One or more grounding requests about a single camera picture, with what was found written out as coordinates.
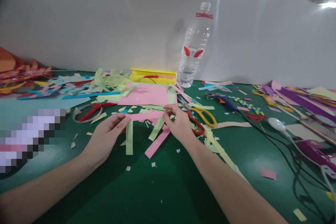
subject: scissors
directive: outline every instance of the scissors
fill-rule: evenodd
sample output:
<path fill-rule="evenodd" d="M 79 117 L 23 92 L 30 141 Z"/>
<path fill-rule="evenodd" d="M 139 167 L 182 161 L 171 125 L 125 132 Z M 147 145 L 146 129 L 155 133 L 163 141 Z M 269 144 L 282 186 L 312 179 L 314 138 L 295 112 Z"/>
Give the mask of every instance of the scissors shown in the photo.
<path fill-rule="evenodd" d="M 198 107 L 195 107 L 195 108 L 192 108 L 183 98 L 178 98 L 182 104 L 185 106 L 185 108 L 187 109 L 187 114 L 189 116 L 189 118 L 194 122 L 196 123 L 196 125 L 201 128 L 201 132 L 197 132 L 196 130 L 192 129 L 193 133 L 196 134 L 196 135 L 204 135 L 205 134 L 205 129 L 203 127 L 203 125 L 201 123 L 199 123 L 192 115 L 191 115 L 191 111 L 195 111 L 197 114 L 200 115 L 200 117 L 203 119 L 203 121 L 210 127 L 210 128 L 214 128 L 216 127 L 216 119 L 214 118 L 214 116 L 207 110 L 203 109 L 203 108 L 198 108 Z M 204 115 L 202 115 L 202 113 L 200 111 L 203 111 L 205 112 L 206 114 L 208 114 L 210 116 L 210 118 L 212 119 L 213 121 L 213 124 L 210 124 L 208 122 L 208 120 L 205 119 Z"/>

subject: white wall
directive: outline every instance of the white wall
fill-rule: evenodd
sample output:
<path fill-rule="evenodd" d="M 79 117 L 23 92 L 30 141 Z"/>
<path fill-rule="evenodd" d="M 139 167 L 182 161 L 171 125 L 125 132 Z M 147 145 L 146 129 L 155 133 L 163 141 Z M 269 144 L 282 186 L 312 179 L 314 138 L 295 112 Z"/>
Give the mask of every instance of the white wall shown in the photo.
<path fill-rule="evenodd" d="M 60 68 L 176 70 L 203 1 L 215 19 L 198 79 L 336 88 L 336 11 L 300 0 L 4 0 L 0 46 Z"/>

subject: glue gun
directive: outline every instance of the glue gun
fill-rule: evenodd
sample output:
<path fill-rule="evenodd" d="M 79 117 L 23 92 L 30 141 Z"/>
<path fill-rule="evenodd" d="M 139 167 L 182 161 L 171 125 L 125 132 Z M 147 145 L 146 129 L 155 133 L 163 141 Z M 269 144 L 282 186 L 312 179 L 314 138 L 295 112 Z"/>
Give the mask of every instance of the glue gun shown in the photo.
<path fill-rule="evenodd" d="M 222 101 L 225 102 L 225 104 L 227 105 L 227 107 L 230 111 L 238 111 L 237 107 L 229 101 L 228 96 L 226 96 L 225 94 L 219 94 L 219 93 L 208 94 L 208 93 L 205 93 L 205 96 L 208 100 L 221 99 Z"/>

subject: purple device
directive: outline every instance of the purple device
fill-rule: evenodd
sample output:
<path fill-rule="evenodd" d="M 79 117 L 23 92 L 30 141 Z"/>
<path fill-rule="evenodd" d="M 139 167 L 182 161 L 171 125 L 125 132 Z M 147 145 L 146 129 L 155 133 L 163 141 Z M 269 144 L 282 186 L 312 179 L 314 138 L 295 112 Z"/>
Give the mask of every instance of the purple device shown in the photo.
<path fill-rule="evenodd" d="M 320 149 L 326 149 L 326 147 L 315 140 L 303 140 L 299 137 L 294 137 L 293 140 L 294 142 L 300 140 L 295 144 L 302 153 L 319 164 L 330 178 L 336 180 L 336 155 L 322 153 Z"/>

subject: pixelated area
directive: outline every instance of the pixelated area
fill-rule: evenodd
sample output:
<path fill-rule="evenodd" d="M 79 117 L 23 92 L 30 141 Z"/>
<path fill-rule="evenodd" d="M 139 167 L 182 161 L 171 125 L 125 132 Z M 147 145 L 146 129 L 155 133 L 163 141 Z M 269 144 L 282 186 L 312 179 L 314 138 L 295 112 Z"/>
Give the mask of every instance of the pixelated area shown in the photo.
<path fill-rule="evenodd" d="M 7 130 L 0 137 L 0 173 L 9 173 L 36 157 L 49 144 L 65 123 L 65 109 L 37 109 L 23 118 L 16 130 Z"/>

